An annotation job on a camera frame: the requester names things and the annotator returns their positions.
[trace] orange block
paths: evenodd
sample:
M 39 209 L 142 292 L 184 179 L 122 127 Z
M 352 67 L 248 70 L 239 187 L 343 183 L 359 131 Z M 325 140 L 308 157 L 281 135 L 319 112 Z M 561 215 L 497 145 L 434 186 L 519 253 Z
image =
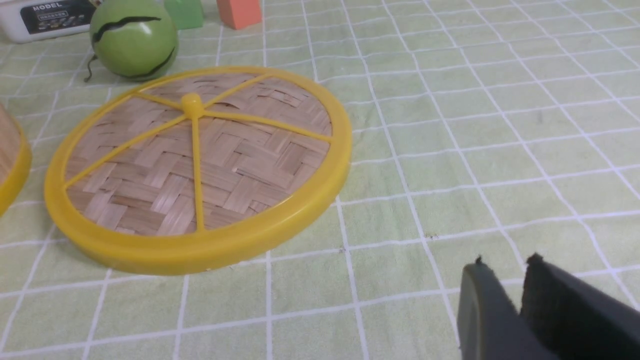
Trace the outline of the orange block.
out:
M 260 0 L 217 0 L 217 2 L 220 19 L 234 30 L 262 22 Z

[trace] yellow plastic rim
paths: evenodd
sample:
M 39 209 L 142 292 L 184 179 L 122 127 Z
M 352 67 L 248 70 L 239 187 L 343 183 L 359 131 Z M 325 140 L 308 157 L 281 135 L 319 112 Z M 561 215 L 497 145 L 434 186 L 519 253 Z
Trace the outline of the yellow plastic rim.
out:
M 76 144 L 96 121 L 115 106 L 134 96 L 146 97 L 157 102 L 164 101 L 142 95 L 142 91 L 148 88 L 192 76 L 228 73 L 250 73 L 259 75 L 261 79 L 283 79 L 308 91 L 324 105 L 333 128 L 332 136 L 328 138 L 330 148 L 321 166 L 305 184 L 283 202 L 246 220 L 213 230 L 199 228 L 194 233 L 179 236 L 118 233 L 93 223 L 78 212 L 67 196 L 66 188 L 73 179 L 65 180 L 65 170 Z M 240 84 L 222 95 L 229 95 L 244 86 Z M 216 102 L 222 98 L 224 96 L 216 97 Z M 170 103 L 170 106 L 176 105 L 170 101 L 165 102 Z M 189 114 L 185 114 L 178 119 L 184 120 L 188 117 Z M 243 117 L 234 120 L 256 120 L 241 118 Z M 196 124 L 193 131 L 197 131 L 197 122 L 193 124 Z M 351 142 L 351 124 L 341 103 L 327 89 L 307 78 L 283 70 L 262 67 L 216 67 L 183 72 L 139 86 L 105 104 L 80 123 L 64 139 L 51 160 L 45 178 L 45 202 L 51 218 L 59 229 L 88 256 L 106 266 L 138 274 L 182 275 L 202 272 L 251 259 L 271 250 L 322 215 L 346 181 L 351 159 Z
M 0 216 L 4 214 L 15 198 L 18 197 L 31 172 L 31 147 L 29 146 L 27 138 L 24 136 L 20 124 L 14 118 L 11 118 L 11 120 L 20 132 L 20 152 L 13 165 L 13 170 L 9 173 L 6 180 L 0 184 Z

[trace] green checkered tablecloth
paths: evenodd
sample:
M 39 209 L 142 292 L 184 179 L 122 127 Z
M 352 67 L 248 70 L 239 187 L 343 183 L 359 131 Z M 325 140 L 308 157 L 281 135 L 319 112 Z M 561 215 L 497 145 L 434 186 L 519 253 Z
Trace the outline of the green checkered tablecloth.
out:
M 478 254 L 518 303 L 533 252 L 638 308 L 637 0 L 266 0 L 264 22 L 180 33 L 172 72 L 315 79 L 353 123 L 327 212 L 265 256 L 187 277 L 111 271 L 52 224 L 42 183 L 79 121 L 132 87 L 87 34 L 0 40 L 0 101 L 33 148 L 0 220 L 0 359 L 459 358 Z

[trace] watermelon toy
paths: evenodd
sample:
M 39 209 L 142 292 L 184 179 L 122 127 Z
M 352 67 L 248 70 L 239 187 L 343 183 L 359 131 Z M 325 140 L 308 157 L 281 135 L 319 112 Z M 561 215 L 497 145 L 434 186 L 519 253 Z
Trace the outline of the watermelon toy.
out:
M 155 0 L 109 0 L 98 6 L 89 27 L 95 55 L 111 72 L 133 81 L 165 75 L 178 53 L 178 31 Z

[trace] model label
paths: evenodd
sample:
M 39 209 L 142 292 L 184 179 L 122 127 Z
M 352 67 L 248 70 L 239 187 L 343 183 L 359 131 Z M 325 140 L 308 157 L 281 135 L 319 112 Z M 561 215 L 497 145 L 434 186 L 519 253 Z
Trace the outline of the model label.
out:
M 61 0 L 27 6 L 20 9 L 20 16 L 33 35 L 89 25 L 94 11 L 95 5 L 89 0 Z

